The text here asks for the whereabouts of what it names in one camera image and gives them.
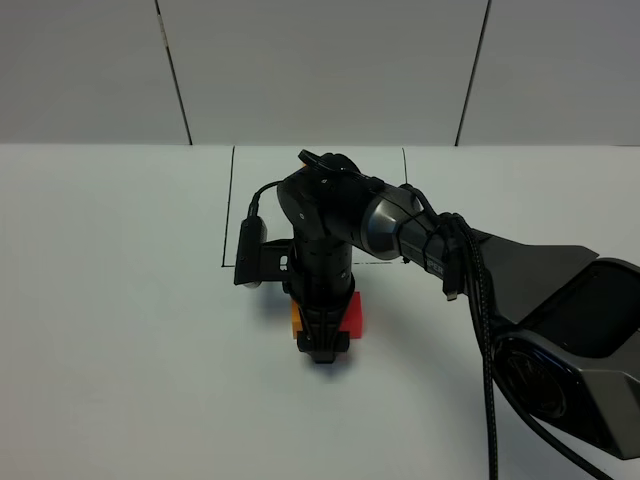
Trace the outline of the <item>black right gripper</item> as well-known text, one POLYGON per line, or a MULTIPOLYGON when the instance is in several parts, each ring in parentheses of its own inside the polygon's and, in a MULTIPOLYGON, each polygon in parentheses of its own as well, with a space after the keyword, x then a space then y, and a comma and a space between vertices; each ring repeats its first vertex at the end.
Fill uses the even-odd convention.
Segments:
POLYGON ((315 364, 333 364, 350 346, 348 332, 338 332, 355 292, 352 246, 329 236, 293 238, 289 254, 288 294, 299 305, 303 330, 298 350, 315 364))

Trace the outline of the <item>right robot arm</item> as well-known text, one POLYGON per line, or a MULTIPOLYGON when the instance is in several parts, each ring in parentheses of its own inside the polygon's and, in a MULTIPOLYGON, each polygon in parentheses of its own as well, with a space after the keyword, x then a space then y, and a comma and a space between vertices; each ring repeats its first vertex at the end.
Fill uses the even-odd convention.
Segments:
POLYGON ((639 454, 639 269, 583 246, 464 232, 408 185, 363 175, 341 154, 300 154, 277 188, 294 239, 285 289, 300 349, 330 362, 355 291, 351 252, 438 277, 449 299, 486 291, 502 390, 528 414, 621 459, 639 454))

